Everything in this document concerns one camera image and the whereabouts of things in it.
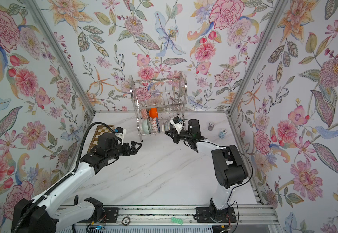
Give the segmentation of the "blue geometric patterned bowl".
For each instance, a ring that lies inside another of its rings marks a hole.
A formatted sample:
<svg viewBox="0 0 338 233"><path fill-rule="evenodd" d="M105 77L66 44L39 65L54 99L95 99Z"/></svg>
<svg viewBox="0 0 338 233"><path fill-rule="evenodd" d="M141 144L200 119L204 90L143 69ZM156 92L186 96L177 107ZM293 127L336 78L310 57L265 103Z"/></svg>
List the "blue geometric patterned bowl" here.
<svg viewBox="0 0 338 233"><path fill-rule="evenodd" d="M160 122L159 122L158 117L153 118L153 119L150 121L150 125L151 125L151 130L150 130L150 132L151 132L152 134L156 134L156 133L159 133L159 132L160 132Z"/></svg>

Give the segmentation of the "orange plastic bowl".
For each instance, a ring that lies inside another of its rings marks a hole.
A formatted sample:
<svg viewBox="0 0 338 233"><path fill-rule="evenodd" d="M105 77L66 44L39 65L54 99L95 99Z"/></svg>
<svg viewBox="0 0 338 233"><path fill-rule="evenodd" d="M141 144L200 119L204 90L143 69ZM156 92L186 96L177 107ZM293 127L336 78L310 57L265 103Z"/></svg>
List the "orange plastic bowl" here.
<svg viewBox="0 0 338 233"><path fill-rule="evenodd" d="M158 110L157 110L157 108L151 108L149 110L149 116L151 118L157 118L158 117Z"/></svg>

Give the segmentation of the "chrome two-tier dish rack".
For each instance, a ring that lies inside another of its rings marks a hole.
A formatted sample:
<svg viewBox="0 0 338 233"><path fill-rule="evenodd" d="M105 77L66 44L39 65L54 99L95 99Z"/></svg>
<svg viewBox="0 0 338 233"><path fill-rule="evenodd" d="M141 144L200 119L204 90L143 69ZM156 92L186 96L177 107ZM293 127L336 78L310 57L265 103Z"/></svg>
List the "chrome two-tier dish rack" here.
<svg viewBox="0 0 338 233"><path fill-rule="evenodd" d="M133 76L128 79L130 95L136 115L136 126L139 140L143 142L144 136L155 134L143 134L141 110L157 108L160 122L160 132L165 121L173 117L184 117L187 102L187 80L179 72L174 77L151 80L137 80Z"/></svg>

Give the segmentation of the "dark floral ceramic bowl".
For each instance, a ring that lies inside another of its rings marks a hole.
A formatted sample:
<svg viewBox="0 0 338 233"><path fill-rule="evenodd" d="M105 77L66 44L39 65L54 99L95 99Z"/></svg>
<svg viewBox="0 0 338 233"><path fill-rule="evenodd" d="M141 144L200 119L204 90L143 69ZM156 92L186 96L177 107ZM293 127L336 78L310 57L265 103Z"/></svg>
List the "dark floral ceramic bowl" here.
<svg viewBox="0 0 338 233"><path fill-rule="evenodd" d="M169 130L170 130L170 120L167 120L164 122L162 126L162 132L164 133L165 131L169 131Z"/></svg>

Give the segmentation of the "pale green ceramic bowl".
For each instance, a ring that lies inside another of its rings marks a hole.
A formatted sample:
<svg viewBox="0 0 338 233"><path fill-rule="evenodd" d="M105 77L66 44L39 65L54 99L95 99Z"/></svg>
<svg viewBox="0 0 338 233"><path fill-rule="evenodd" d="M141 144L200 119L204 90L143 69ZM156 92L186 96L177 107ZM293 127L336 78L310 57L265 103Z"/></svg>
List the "pale green ceramic bowl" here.
<svg viewBox="0 0 338 233"><path fill-rule="evenodd" d="M150 126L151 126L151 123L149 121L149 119L144 119L142 121L142 129L143 129L143 134L150 134Z"/></svg>

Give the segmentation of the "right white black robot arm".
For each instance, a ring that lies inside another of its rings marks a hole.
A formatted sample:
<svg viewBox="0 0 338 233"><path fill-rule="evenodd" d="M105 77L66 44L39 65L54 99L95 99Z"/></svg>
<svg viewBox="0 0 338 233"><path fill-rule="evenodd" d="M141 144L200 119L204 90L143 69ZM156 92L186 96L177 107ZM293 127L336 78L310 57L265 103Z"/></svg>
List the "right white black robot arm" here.
<svg viewBox="0 0 338 233"><path fill-rule="evenodd" d="M233 194L245 185L248 179L247 166L235 145L220 146L203 137L199 120L174 117L165 131L175 144L183 141L197 153L209 155L213 161L214 173L218 182L215 195L210 199L208 208L197 213L198 221L211 220L222 222L232 214Z"/></svg>

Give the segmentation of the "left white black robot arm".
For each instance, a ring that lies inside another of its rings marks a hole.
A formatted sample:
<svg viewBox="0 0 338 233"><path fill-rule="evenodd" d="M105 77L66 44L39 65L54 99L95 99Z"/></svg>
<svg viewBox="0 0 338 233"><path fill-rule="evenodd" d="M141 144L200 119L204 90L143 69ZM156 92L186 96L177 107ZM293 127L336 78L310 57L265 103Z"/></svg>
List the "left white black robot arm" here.
<svg viewBox="0 0 338 233"><path fill-rule="evenodd" d="M136 155L142 144L124 142L126 130L118 127L98 137L97 144L85 155L77 156L75 167L61 180L31 200L22 199L14 207L13 233L58 233L80 221L97 223L107 217L103 203L86 198L60 210L61 204L83 183L122 156Z"/></svg>

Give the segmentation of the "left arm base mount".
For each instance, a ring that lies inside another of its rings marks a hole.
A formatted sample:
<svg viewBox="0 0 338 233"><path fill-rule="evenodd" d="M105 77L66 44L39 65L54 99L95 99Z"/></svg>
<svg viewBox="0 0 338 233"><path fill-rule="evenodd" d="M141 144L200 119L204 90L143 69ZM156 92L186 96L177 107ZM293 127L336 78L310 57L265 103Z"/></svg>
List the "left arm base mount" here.
<svg viewBox="0 0 338 233"><path fill-rule="evenodd" d="M119 208L103 207L103 203L95 198L86 198L83 203L94 207L92 215L88 218L79 219L77 223L116 223Z"/></svg>

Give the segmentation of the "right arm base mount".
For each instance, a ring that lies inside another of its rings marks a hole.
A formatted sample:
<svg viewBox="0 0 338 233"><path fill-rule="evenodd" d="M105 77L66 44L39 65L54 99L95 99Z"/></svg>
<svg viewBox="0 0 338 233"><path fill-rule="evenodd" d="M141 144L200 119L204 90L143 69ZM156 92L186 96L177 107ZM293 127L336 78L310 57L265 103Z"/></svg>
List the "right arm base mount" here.
<svg viewBox="0 0 338 233"><path fill-rule="evenodd" d="M213 200L210 200L208 207L196 207L193 219L197 223L236 223L235 210L226 205L224 209L217 209Z"/></svg>

